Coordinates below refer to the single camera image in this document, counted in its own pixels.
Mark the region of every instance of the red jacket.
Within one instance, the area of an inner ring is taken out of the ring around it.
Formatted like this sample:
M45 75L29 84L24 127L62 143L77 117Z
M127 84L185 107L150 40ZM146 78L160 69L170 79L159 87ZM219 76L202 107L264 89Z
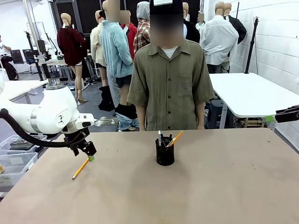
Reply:
M73 28L62 28L57 34L57 43L64 54L67 65L74 66L87 57L87 42L82 35Z
M122 29L124 29L125 26L126 26L125 24L121 24L121 28L122 28ZM135 36L136 36L136 33L137 33L137 28L136 28L136 26L134 26L133 23L130 23L130 25L129 25L129 27L128 27L128 34L127 34L127 37L128 37L129 48L130 48L130 54L131 54L132 59L134 59L134 57L135 57L133 43L134 43L134 38L135 38Z

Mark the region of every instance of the teal jacket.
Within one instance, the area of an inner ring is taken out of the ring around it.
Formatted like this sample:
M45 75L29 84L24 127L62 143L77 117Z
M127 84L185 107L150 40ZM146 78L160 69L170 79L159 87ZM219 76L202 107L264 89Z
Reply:
M133 64L128 39L122 28L117 22L104 20L102 23L100 43L111 74L116 78L132 75Z

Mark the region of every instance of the plastic bin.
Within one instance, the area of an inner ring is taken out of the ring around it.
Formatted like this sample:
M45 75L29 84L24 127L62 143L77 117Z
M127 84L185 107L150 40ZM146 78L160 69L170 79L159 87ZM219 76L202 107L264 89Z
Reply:
M37 153L0 155L4 171L0 174L0 192L9 192L37 161Z
M32 135L33 137L46 141L46 135ZM21 154L21 153L34 153L39 146L33 146L29 150L11 150L10 143L13 142L14 139L20 139L19 135L10 136L8 139L0 143L0 155L7 155L7 154Z

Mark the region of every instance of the pen cup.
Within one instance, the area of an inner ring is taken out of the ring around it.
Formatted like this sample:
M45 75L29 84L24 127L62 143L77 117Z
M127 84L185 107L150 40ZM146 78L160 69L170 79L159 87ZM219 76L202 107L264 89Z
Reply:
M168 145L172 138L164 137L164 142ZM170 166L174 163L174 145L170 147L159 146L159 140L156 140L157 163L161 166Z

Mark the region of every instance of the pencil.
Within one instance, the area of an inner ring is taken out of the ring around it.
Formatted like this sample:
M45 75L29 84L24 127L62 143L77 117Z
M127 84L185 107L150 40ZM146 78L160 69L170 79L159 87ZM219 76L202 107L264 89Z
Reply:
M78 169L78 171L75 173L75 175L72 177L72 180L76 178L76 176L80 173L80 171L83 169L83 167L86 165L86 163L89 161L89 158L86 159L86 161L82 164L82 166Z
M181 131L178 135L177 135L177 137L175 137L175 139L173 140L173 142L170 144L170 146L172 146L177 140L178 140L178 138L181 136L181 134L183 133L183 131Z

